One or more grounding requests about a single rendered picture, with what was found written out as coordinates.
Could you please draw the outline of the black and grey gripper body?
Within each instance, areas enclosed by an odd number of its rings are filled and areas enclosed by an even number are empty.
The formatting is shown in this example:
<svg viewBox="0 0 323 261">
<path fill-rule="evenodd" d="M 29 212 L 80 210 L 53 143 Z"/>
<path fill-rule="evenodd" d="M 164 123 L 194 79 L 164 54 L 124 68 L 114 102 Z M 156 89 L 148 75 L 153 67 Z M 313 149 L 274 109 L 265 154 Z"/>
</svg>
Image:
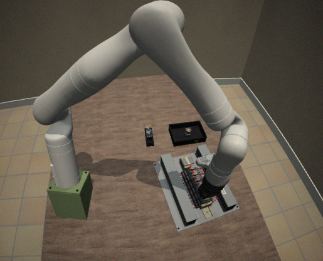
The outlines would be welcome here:
<svg viewBox="0 0 323 261">
<path fill-rule="evenodd" d="M 228 183 L 230 176 L 220 177 L 215 175 L 211 168 L 210 162 L 213 158 L 214 153 L 201 156 L 196 159 L 196 165 L 199 167 L 206 168 L 203 178 L 203 183 L 199 186 L 198 192 L 202 199 L 210 198 L 217 194 L 220 194 L 221 190 Z"/>
</svg>

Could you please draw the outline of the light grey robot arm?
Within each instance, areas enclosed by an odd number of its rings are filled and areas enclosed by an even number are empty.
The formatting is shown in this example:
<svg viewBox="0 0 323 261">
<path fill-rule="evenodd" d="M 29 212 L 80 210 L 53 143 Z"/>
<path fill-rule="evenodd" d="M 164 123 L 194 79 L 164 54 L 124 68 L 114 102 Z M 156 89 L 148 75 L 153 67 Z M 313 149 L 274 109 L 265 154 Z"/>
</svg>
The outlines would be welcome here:
<svg viewBox="0 0 323 261">
<path fill-rule="evenodd" d="M 191 53 L 182 34 L 184 22 L 182 10 L 170 1 L 141 6 L 129 25 L 84 54 L 35 100 L 36 121 L 52 124 L 45 141 L 56 187 L 72 188 L 80 182 L 71 106 L 99 92 L 144 54 L 183 91 L 206 125 L 221 131 L 218 150 L 210 162 L 212 172 L 227 177 L 244 160 L 248 127 Z"/>
</svg>

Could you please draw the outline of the black relay socket row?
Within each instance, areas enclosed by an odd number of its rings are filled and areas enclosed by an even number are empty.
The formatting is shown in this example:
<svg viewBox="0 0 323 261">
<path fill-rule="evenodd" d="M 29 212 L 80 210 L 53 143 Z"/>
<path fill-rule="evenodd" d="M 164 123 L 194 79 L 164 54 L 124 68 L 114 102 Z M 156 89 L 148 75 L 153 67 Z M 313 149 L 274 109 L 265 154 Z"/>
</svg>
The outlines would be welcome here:
<svg viewBox="0 0 323 261">
<path fill-rule="evenodd" d="M 191 177 L 190 177 L 190 173 L 188 173 L 188 170 L 185 169 L 184 171 L 182 171 L 181 174 L 182 174 L 182 177 L 185 178 L 183 180 L 184 180 L 185 184 L 187 184 L 186 186 L 187 186 L 188 190 L 191 189 L 189 191 L 189 194 L 192 196 L 192 200 L 193 200 L 193 203 L 195 204 L 195 207 L 199 208 L 202 205 L 201 197 L 198 197 L 198 195 L 197 195 L 197 191 L 196 191 L 195 185 L 193 184 L 193 179 L 191 179 Z M 197 202 L 197 203 L 195 203 L 195 202 Z"/>
</svg>

